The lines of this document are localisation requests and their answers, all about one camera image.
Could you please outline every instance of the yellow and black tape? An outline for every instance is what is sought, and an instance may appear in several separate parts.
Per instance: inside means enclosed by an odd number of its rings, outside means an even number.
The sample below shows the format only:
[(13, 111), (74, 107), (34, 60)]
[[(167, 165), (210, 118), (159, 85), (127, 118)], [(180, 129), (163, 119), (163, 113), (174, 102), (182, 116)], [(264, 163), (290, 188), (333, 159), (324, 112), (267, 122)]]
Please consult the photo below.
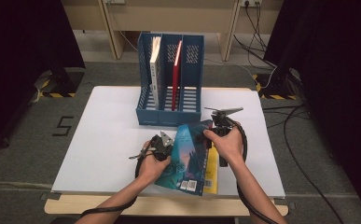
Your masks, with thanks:
[(264, 92), (264, 88), (261, 88), (259, 82), (257, 82), (257, 75), (253, 75), (253, 79), (256, 81), (256, 89), (258, 96), (262, 99), (273, 99), (273, 100), (295, 100), (296, 96), (293, 94), (267, 94)]
[(53, 98), (61, 98), (61, 97), (75, 97), (75, 93), (58, 93), (58, 92), (41, 92), (41, 97), (53, 97)]
[(52, 97), (52, 98), (63, 98), (63, 97), (75, 97), (75, 92), (52, 92), (52, 91), (44, 91), (49, 85), (50, 79), (44, 82), (42, 91), (40, 92), (40, 97)]

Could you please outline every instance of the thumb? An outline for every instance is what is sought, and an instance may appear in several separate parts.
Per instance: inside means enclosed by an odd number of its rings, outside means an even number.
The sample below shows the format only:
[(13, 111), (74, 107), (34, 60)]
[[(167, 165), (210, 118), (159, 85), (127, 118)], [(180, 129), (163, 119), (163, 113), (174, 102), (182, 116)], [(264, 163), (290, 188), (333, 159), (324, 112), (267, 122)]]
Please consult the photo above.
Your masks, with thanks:
[(163, 164), (164, 164), (165, 167), (166, 167), (166, 166), (168, 166), (169, 164), (171, 164), (171, 161), (172, 161), (172, 157), (171, 157), (171, 156), (168, 156), (168, 157), (166, 158), (166, 160), (163, 161)]
[(217, 134), (215, 134), (214, 132), (210, 131), (210, 130), (203, 130), (203, 134), (209, 138), (212, 142), (214, 142), (217, 138), (219, 138), (220, 136), (218, 136)]

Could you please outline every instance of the black curtain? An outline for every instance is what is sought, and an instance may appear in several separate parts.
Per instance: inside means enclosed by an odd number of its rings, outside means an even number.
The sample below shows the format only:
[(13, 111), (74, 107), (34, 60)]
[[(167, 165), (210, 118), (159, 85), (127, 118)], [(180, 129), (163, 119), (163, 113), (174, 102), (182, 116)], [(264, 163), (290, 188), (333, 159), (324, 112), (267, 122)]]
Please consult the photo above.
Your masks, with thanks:
[(60, 0), (0, 1), (0, 135), (45, 71), (85, 67)]
[[(312, 1), (285, 0), (266, 59), (280, 62), (299, 18)], [(361, 199), (361, 2), (324, 1), (292, 55), (307, 104), (322, 136)]]

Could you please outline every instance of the white book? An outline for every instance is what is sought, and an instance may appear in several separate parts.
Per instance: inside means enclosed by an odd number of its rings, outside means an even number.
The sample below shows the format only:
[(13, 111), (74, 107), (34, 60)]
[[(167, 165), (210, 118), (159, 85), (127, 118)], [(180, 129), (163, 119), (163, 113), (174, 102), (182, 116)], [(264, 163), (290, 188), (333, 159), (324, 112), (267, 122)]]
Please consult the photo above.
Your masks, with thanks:
[(154, 36), (151, 41), (151, 91), (153, 93), (154, 105), (160, 109), (160, 36)]

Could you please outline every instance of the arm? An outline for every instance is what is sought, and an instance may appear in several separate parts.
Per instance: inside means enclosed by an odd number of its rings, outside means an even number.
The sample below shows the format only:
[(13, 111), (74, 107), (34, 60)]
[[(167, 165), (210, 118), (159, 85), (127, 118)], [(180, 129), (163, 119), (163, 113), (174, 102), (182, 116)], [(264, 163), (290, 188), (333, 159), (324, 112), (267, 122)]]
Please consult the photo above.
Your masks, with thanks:
[[(136, 177), (127, 187), (120, 190), (118, 193), (114, 194), (103, 203), (99, 204), (98, 207), (115, 207), (130, 202), (143, 189), (158, 179), (162, 171), (167, 165), (169, 165), (169, 163), (171, 163), (171, 157), (168, 157), (165, 161), (158, 161), (152, 155), (146, 156), (140, 167), (139, 176)], [(122, 211), (89, 214), (81, 218), (78, 222), (76, 222), (76, 224), (112, 224), (115, 220), (117, 220), (121, 213)]]
[[(286, 223), (285, 219), (244, 163), (242, 157), (242, 137), (238, 128), (234, 127), (232, 131), (224, 137), (220, 137), (209, 130), (205, 130), (203, 133), (215, 144), (218, 154), (229, 163), (246, 200), (252, 204), (257, 211), (264, 214), (264, 216), (278, 223)], [(250, 213), (250, 217), (253, 223), (265, 223), (253, 213)]]

